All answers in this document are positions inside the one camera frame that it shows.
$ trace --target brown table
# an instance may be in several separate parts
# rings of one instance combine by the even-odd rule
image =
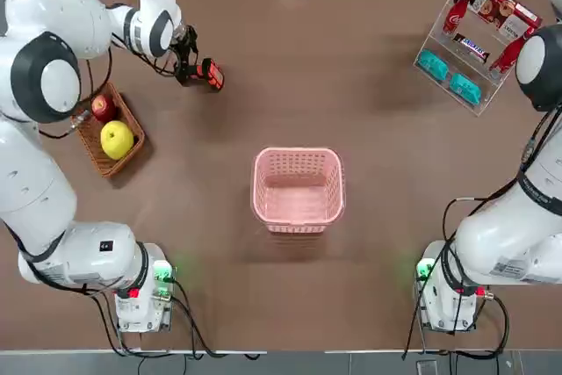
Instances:
[[[445,204],[513,176],[539,115],[514,77],[475,118],[412,67],[445,0],[177,1],[226,88],[185,89],[115,52],[112,80],[149,143],[110,183],[77,136],[45,141],[78,194],[76,218],[124,222],[162,245],[215,349],[402,348],[414,265],[441,236]],[[522,1],[552,22],[547,0]],[[98,81],[104,66],[96,60]],[[279,245],[253,216],[251,163],[267,146],[341,155],[347,207],[319,240]],[[459,206],[450,225],[467,210]],[[0,349],[108,348],[93,304],[21,279],[7,234],[0,254]],[[562,347],[562,289],[494,291],[511,314],[508,347]],[[429,345],[493,347],[493,308],[475,333],[431,335]],[[177,315],[172,333],[129,342],[186,350],[185,326]]]

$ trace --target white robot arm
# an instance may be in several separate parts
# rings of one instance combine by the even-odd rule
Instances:
[[[540,112],[562,106],[560,63],[562,25],[538,30],[519,55],[517,81]],[[562,283],[562,124],[510,189],[463,219],[454,240],[429,244],[418,263],[418,286],[420,280],[427,280],[421,322],[437,331],[473,327],[478,286]]]
[[[28,281],[97,284],[116,292],[123,331],[169,323],[162,250],[136,242],[127,225],[74,221],[76,195],[43,150],[38,123],[69,117],[80,98],[78,59],[104,54],[112,34],[149,57],[163,55],[186,31],[176,0],[140,0],[140,9],[98,0],[6,0],[0,39],[0,219],[19,249]]]

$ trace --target acrylic display stand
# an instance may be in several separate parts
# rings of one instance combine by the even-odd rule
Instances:
[[[470,8],[466,11],[455,33],[452,35],[445,34],[443,32],[443,23],[452,5],[453,0],[448,0],[441,10],[437,21],[433,24],[428,37],[421,47],[420,53],[415,58],[414,66],[448,92],[461,105],[479,116],[490,104],[511,71],[510,69],[505,75],[498,75],[497,72],[489,71],[490,65],[499,57],[510,40],[504,38],[496,30],[493,23],[487,23],[475,12],[471,11]],[[466,47],[453,40],[454,36],[459,33],[490,53],[486,63],[481,63],[469,53]],[[431,52],[447,64],[447,76],[443,81],[435,79],[420,66],[419,59],[423,51]],[[461,74],[461,76],[468,78],[480,88],[478,102],[467,101],[462,95],[453,91],[453,88],[457,87],[457,85],[453,84],[451,87],[450,83],[455,74]]]

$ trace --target wicker basket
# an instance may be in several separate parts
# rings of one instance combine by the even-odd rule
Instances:
[[[99,174],[102,175],[102,177],[112,177],[123,169],[129,160],[131,160],[142,148],[146,135],[144,134],[141,125],[139,125],[139,122],[137,122],[137,119],[134,118],[133,114],[126,106],[123,97],[117,92],[117,90],[115,90],[115,87],[111,83],[107,83],[105,85],[101,94],[105,94],[113,99],[113,102],[118,109],[117,117],[115,119],[126,123],[133,132],[133,147],[127,155],[120,160],[112,160],[105,154],[99,140],[99,135],[104,127],[102,122],[99,122],[96,118],[90,116],[78,127],[77,130],[78,135],[86,147],[86,151],[88,151],[88,155],[94,163],[94,166],[96,166]]]

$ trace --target pink plastic basket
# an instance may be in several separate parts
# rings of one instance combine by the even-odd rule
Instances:
[[[342,215],[343,169],[328,148],[266,148],[254,163],[252,206],[273,233],[321,233]]]

